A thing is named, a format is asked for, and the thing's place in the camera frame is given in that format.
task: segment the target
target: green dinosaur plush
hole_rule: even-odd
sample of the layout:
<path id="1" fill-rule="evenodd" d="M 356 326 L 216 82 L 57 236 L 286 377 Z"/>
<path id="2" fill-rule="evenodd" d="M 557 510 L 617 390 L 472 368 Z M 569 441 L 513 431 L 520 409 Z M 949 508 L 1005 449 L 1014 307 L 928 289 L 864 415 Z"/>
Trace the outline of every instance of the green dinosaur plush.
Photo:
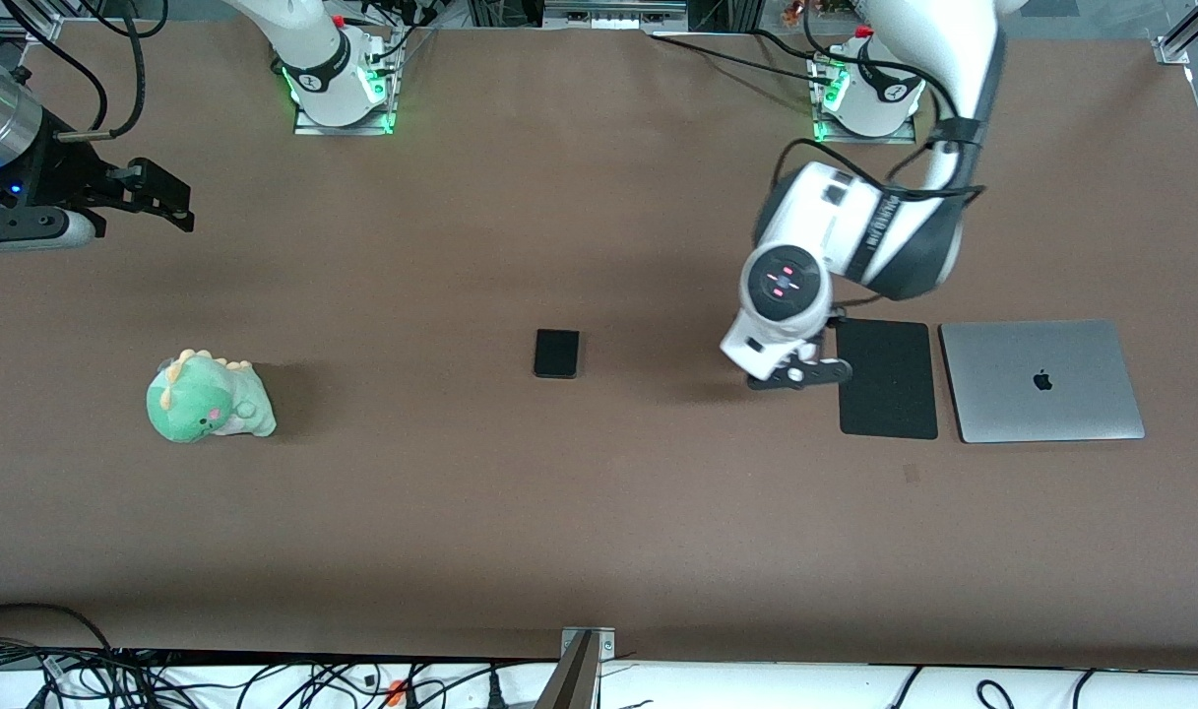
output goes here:
<path id="1" fill-rule="evenodd" d="M 214 359 L 208 350 L 183 350 L 162 366 L 147 387 L 147 417 L 159 435 L 175 443 L 274 431 L 271 400 L 252 364 Z"/>

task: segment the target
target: black mat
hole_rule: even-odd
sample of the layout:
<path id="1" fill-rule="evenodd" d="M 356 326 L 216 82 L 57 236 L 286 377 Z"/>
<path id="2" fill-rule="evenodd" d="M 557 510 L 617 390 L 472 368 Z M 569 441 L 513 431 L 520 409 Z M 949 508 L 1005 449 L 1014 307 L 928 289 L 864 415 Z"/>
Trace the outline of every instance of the black mat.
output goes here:
<path id="1" fill-rule="evenodd" d="M 852 364 L 839 386 L 839 429 L 847 435 L 932 441 L 936 383 L 931 335 L 922 323 L 846 320 L 836 327 L 837 356 Z"/>

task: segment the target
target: table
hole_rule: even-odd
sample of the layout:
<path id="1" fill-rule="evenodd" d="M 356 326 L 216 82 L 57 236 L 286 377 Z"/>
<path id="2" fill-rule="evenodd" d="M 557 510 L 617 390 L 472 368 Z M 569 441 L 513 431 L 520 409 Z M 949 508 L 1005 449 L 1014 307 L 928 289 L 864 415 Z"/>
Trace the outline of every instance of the table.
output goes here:
<path id="1" fill-rule="evenodd" d="M 62 44 L 116 125 L 125 41 Z M 809 125 L 788 78 L 444 31 L 398 135 L 327 140 L 290 134 L 244 22 L 145 53 L 144 119 L 101 153 L 189 181 L 196 232 L 114 213 L 0 256 L 0 601 L 119 646 L 549 656 L 610 624 L 643 659 L 1198 666 L 1198 113 L 1143 42 L 1014 42 L 952 278 L 854 314 L 1114 319 L 1146 440 L 998 447 L 955 440 L 939 358 L 940 440 L 883 441 L 720 354 Z M 80 77 L 29 63 L 90 120 Z M 585 333 L 581 378 L 531 376 L 539 327 Z M 184 346 L 261 363 L 279 434 L 155 435 Z"/>

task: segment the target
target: cable connector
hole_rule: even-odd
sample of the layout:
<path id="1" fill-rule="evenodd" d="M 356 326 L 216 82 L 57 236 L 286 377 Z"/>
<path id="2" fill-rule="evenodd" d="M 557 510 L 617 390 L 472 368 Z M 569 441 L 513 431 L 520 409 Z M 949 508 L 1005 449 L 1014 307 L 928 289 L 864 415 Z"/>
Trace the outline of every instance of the cable connector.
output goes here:
<path id="1" fill-rule="evenodd" d="M 498 669 L 491 665 L 489 668 L 489 705 L 485 709 L 507 709 L 507 701 L 503 699 L 503 683 L 498 679 Z"/>

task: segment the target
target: laptop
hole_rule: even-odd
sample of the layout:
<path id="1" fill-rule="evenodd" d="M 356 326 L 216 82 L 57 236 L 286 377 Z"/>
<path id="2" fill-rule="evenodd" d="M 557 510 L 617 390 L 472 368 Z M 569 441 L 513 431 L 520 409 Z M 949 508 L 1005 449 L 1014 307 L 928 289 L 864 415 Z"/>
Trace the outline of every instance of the laptop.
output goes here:
<path id="1" fill-rule="evenodd" d="M 1111 320 L 940 326 L 964 443 L 1144 438 Z"/>

